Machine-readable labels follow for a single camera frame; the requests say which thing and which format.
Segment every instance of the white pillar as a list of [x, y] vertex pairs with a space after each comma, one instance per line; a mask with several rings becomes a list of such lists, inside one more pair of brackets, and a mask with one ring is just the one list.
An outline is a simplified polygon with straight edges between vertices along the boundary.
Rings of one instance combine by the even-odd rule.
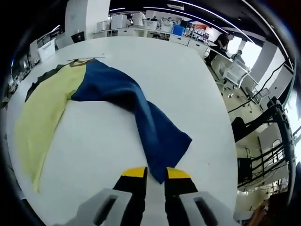
[[108, 20], [111, 0], [87, 0], [86, 39], [93, 39], [97, 23]]
[[108, 19], [110, 0], [69, 0], [65, 12], [65, 38], [73, 44], [71, 36], [85, 32], [86, 40], [93, 38], [98, 22]]
[[244, 49], [245, 45], [246, 45], [246, 41], [244, 41], [244, 40], [241, 40], [241, 42], [240, 42], [240, 45], [239, 45], [239, 47], [238, 47], [238, 50], [241, 50], [241, 51], [243, 51], [243, 49]]
[[[254, 64], [250, 75], [258, 82], [257, 90], [261, 89], [266, 80], [272, 75], [272, 72], [278, 68], [285, 61], [280, 49], [268, 42], [265, 41], [261, 52]], [[279, 69], [273, 74], [271, 80], [265, 85], [265, 88], [269, 88], [272, 83], [276, 80], [279, 75]]]
[[65, 42], [71, 45], [71, 36], [86, 31], [86, 15], [88, 0], [69, 0], [65, 12]]

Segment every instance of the computer monitor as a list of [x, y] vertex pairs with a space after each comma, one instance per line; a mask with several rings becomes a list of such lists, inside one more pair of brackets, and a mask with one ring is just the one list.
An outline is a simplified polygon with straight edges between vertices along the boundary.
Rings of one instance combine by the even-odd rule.
[[209, 34], [208, 34], [208, 33], [205, 33], [205, 34], [203, 35], [203, 37], [204, 37], [204, 39], [208, 39], [208, 38], [209, 38]]
[[85, 33], [84, 32], [79, 32], [77, 34], [72, 35], [71, 38], [72, 38], [74, 43], [84, 41], [85, 40]]
[[191, 23], [185, 21], [185, 20], [182, 20], [181, 23], [180, 23], [180, 26], [181, 27], [187, 27], [187, 28], [190, 28], [192, 26]]

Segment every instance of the blue cloth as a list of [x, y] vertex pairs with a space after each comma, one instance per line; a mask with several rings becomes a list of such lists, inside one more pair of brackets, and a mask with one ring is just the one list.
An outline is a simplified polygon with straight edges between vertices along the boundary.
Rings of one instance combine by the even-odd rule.
[[174, 168], [192, 141], [145, 99], [135, 80], [97, 60], [87, 63], [84, 80], [71, 99], [108, 101], [132, 112], [150, 172], [159, 183], [166, 178], [166, 167]]

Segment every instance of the yellow towel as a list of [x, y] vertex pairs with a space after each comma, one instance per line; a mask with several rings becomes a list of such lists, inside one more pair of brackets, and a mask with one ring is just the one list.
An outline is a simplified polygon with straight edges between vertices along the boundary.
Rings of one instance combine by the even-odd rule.
[[64, 66], [57, 74], [43, 81], [26, 101], [16, 123], [15, 142], [24, 171], [39, 191], [43, 164], [55, 128], [68, 99], [84, 79], [86, 65]]

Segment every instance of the desk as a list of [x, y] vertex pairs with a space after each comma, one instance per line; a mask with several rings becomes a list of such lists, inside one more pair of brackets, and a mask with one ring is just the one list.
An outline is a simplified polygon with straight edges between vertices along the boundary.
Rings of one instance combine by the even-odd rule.
[[[59, 49], [33, 68], [8, 104], [13, 168], [25, 197], [42, 221], [50, 226], [66, 223], [80, 204], [103, 188], [112, 188], [123, 171], [147, 164], [132, 114], [107, 102], [69, 101], [43, 167], [41, 193], [33, 191], [14, 143], [14, 127], [27, 90], [57, 64], [84, 57], [100, 57], [100, 61], [135, 79], [146, 98], [193, 139], [177, 168], [191, 175], [198, 190], [210, 192], [233, 213], [238, 174], [235, 142], [225, 104], [207, 66], [186, 46], [123, 36]], [[149, 175], [142, 225], [168, 225], [164, 202], [164, 186]]]
[[113, 29], [113, 30], [104, 30], [93, 33], [94, 38], [102, 38], [102, 37], [110, 37], [110, 36], [140, 36], [145, 38], [152, 38], [152, 33], [157, 33], [161, 36], [164, 36], [164, 40], [169, 40], [173, 42], [177, 42], [179, 44], [188, 46], [189, 48], [194, 48], [199, 55], [203, 58], [205, 51], [207, 48], [213, 50], [214, 52], [218, 53], [219, 55], [223, 56], [227, 60], [231, 61], [231, 59], [228, 59], [226, 56], [221, 54], [220, 52], [216, 51], [212, 47], [216, 46], [213, 42], [210, 42], [208, 44], [195, 40], [194, 38], [188, 37], [188, 36], [178, 36], [174, 35], [170, 32], [165, 32], [160, 29], [156, 30], [148, 30], [144, 28], [138, 28], [138, 27], [128, 27], [128, 28], [120, 28], [120, 29]]

